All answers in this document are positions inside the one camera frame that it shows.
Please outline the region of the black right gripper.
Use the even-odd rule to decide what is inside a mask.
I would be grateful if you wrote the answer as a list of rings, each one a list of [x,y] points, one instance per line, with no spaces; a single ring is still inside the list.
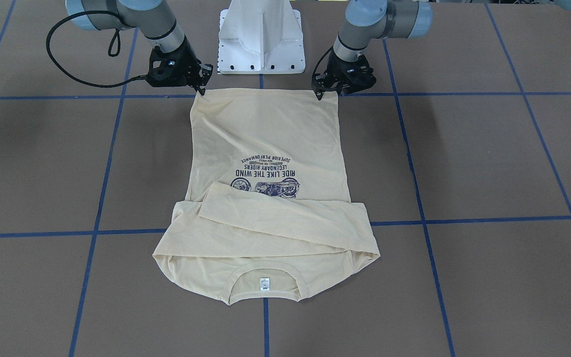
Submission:
[[[163,52],[161,45],[153,47],[145,81],[152,87],[189,86],[204,96],[213,69],[213,65],[197,58],[188,39],[184,38],[172,52]]]

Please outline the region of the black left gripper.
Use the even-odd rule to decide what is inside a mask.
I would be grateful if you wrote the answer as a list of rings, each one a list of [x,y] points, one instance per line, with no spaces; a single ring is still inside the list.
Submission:
[[[322,73],[317,72],[320,63],[329,57],[327,68]],[[324,93],[335,91],[337,94],[352,94],[368,90],[378,81],[373,68],[365,55],[356,55],[356,61],[344,61],[329,48],[317,61],[311,77],[311,87],[317,100],[322,100]]]

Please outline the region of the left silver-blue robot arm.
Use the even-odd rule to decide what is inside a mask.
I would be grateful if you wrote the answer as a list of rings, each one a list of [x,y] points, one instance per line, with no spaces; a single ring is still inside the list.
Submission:
[[[311,86],[318,100],[324,94],[352,94],[368,90],[377,79],[364,54],[372,39],[421,38],[433,21],[428,2],[351,0],[335,43],[322,55],[324,72],[315,71]]]

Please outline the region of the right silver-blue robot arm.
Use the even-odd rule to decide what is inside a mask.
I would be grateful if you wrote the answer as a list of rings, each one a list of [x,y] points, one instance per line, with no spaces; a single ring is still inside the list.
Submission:
[[[84,30],[138,28],[152,45],[149,70],[131,81],[145,80],[152,87],[193,88],[205,94],[213,66],[202,63],[165,0],[67,0],[68,18]]]

